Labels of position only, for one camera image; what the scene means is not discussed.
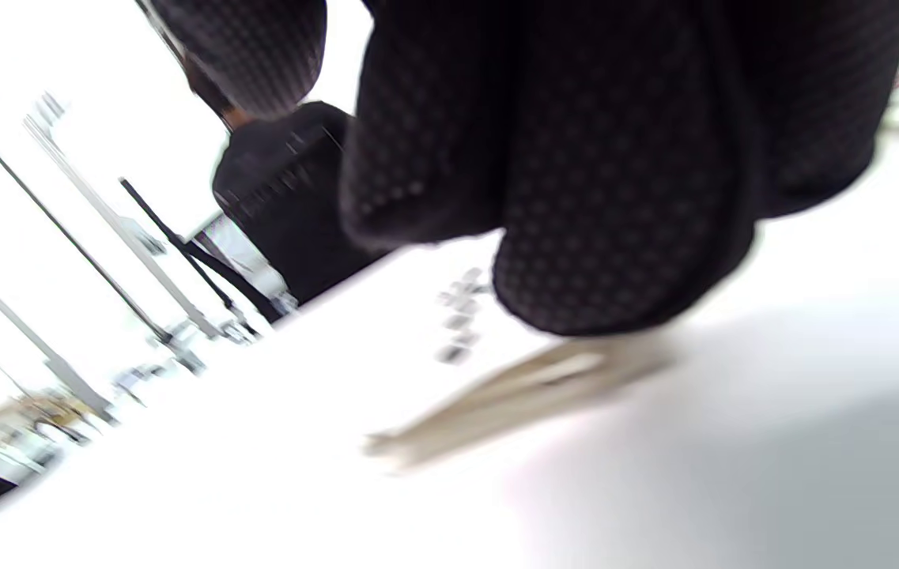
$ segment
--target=person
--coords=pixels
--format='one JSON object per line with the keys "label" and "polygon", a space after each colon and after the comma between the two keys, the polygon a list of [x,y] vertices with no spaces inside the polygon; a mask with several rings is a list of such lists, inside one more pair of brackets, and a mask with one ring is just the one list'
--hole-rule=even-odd
{"label": "person", "polygon": [[[193,93],[231,133],[214,170],[214,199],[281,274],[298,305],[384,256],[354,244],[341,224],[337,180],[350,116],[313,101],[283,119],[253,119],[196,62],[184,60],[183,67]],[[290,144],[309,139],[315,144],[301,153]],[[293,190],[292,177],[311,179]]]}

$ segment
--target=dark clothing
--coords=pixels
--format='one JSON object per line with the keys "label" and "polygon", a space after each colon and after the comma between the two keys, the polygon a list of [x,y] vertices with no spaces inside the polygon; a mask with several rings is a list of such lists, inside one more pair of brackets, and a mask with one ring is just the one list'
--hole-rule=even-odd
{"label": "dark clothing", "polygon": [[344,233],[337,187],[349,116],[322,102],[232,133],[213,177],[217,204],[284,277],[312,301],[383,256]]}

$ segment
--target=black dotted fabric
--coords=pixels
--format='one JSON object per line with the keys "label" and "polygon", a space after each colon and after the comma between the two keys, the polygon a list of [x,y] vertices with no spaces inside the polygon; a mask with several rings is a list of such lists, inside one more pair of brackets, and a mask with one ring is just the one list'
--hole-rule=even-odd
{"label": "black dotted fabric", "polygon": [[760,112],[772,190],[765,217],[853,183],[874,152],[899,64],[899,0],[727,0]]}
{"label": "black dotted fabric", "polygon": [[[157,4],[248,111],[287,108],[298,48],[297,69],[318,65],[315,37],[276,33],[318,2]],[[757,220],[852,183],[899,61],[899,0],[368,7],[346,229],[396,246],[504,228],[497,296],[562,335],[677,316],[741,263]]]}
{"label": "black dotted fabric", "polygon": [[504,5],[373,6],[342,187],[355,237],[402,245],[499,227],[515,25]]}
{"label": "black dotted fabric", "polygon": [[150,0],[161,21],[238,108],[279,119],[323,68],[326,0]]}

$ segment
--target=dark patterned fabric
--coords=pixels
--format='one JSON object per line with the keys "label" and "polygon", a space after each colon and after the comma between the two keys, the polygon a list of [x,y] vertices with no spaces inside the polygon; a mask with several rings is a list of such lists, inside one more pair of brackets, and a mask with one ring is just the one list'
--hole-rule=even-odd
{"label": "dark patterned fabric", "polygon": [[279,119],[323,68],[326,0],[149,0],[235,107]]}
{"label": "dark patterned fabric", "polygon": [[[305,90],[323,37],[276,30],[320,3],[155,2],[259,115]],[[899,0],[367,5],[344,226],[383,247],[504,228],[497,296],[564,335],[662,324],[757,220],[853,183],[899,62]]]}

